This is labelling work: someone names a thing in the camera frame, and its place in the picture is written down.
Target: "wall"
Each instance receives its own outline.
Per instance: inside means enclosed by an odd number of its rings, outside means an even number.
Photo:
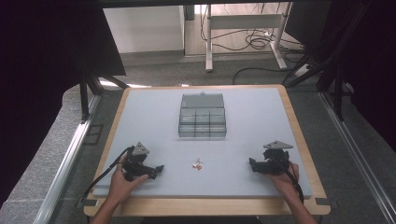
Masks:
[[[105,8],[119,53],[184,49],[183,7]]]

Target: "human hand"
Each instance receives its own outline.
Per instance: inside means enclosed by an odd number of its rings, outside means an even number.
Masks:
[[[125,157],[120,159],[119,163],[117,163],[116,171],[114,172],[113,176],[111,176],[110,190],[108,191],[106,200],[111,201],[114,204],[123,203],[128,199],[131,191],[134,188],[149,178],[148,175],[142,175],[132,182],[127,181],[122,171],[122,162],[124,159]]]
[[[289,172],[292,175],[295,175],[295,178],[298,180],[300,175],[299,175],[299,167],[298,164],[295,164],[293,162],[290,163],[289,166]],[[291,181],[290,177],[283,173],[282,175],[265,175],[268,178],[270,178],[276,187],[277,191],[279,191],[281,194],[285,194],[288,192],[295,192],[297,194],[297,190],[294,187],[293,182]]]

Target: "wooden frame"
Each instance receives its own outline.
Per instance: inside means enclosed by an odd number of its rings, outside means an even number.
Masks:
[[[157,90],[172,90],[185,87],[158,87],[151,88]],[[307,171],[309,184],[312,188],[313,196],[305,199],[304,205],[312,215],[327,215],[330,213],[329,205],[317,204],[317,199],[327,199],[326,193],[321,185],[317,170],[312,161],[308,147],[304,140],[303,133],[297,118],[295,117],[289,96],[285,88],[281,85],[257,85],[257,86],[205,86],[188,87],[191,89],[240,89],[240,88],[277,88],[285,107],[290,126],[296,144]],[[114,118],[102,158],[99,162],[95,178],[101,174],[106,161],[108,151],[111,147],[115,131],[117,130],[120,116],[125,106],[126,99],[130,91],[142,89],[126,89],[120,100],[120,105]],[[99,206],[106,199],[95,197],[92,193],[89,200],[96,200],[96,206],[85,206],[84,213],[87,216],[94,216]],[[113,216],[118,217],[166,217],[166,216],[264,216],[264,215],[290,215],[291,211],[282,198],[266,199],[197,199],[197,198],[130,198],[120,205]]]

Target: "aluminum rail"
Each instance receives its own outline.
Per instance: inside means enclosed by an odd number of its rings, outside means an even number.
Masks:
[[[367,187],[372,192],[376,202],[378,203],[379,209],[381,210],[388,223],[395,224],[396,210],[392,203],[392,200],[385,192],[381,183],[376,178],[375,174],[370,168],[370,165],[367,163],[367,160],[364,159],[364,156],[361,153],[359,146],[356,144],[347,126],[343,121],[340,121],[340,119],[335,115],[334,111],[332,110],[332,100],[330,99],[329,95],[327,93],[320,92],[319,97],[325,104],[327,111],[329,112],[332,119],[332,122],[335,124],[337,131],[343,138],[353,161],[356,163],[356,166],[361,172],[361,175],[366,182]]]
[[[93,96],[90,102],[90,114],[92,114],[96,109],[99,100],[100,96]],[[40,209],[38,210],[35,221],[33,222],[34,224],[46,224],[50,221],[56,203],[58,202],[64,188],[64,183],[69,176],[73,163],[80,149],[82,140],[85,136],[85,133],[88,131],[88,128],[90,127],[91,121],[92,116],[89,116],[85,123],[80,123],[78,125],[69,148],[64,155],[64,159],[58,169],[58,172],[56,173],[52,184],[49,187],[49,192],[47,193],[43,203],[40,206]]]

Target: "gray floor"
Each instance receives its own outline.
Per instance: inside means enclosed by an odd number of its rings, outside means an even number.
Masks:
[[[149,86],[231,85],[233,75],[239,69],[277,69],[276,61],[267,54],[216,57],[214,72],[210,74],[205,72],[204,58],[171,62],[159,55],[155,57],[156,60],[152,60],[148,56],[143,65],[130,64],[128,62],[131,61],[123,57],[124,64],[127,64],[125,69],[128,76],[120,79],[127,83]],[[235,83],[274,84],[280,83],[285,75],[248,70],[242,72]],[[315,91],[316,80],[317,77],[310,78],[289,89],[288,94],[323,187],[332,203],[332,211],[323,217],[322,223],[388,223]],[[78,87],[75,87],[64,95],[64,106],[49,135],[20,183],[3,205],[0,223],[33,222],[79,124],[78,91]],[[85,216],[75,204],[93,179],[120,96],[120,89],[106,87],[92,121],[92,133],[102,127],[101,134],[98,139],[93,136],[84,140],[85,144],[78,154],[50,223],[86,223]],[[347,97],[344,98],[343,112],[345,124],[354,135],[378,180],[394,201],[396,177],[391,171],[396,168],[395,153],[361,117]],[[112,223],[138,223],[139,220],[139,217],[118,217],[114,218]],[[260,221],[293,223],[290,216],[260,217]]]

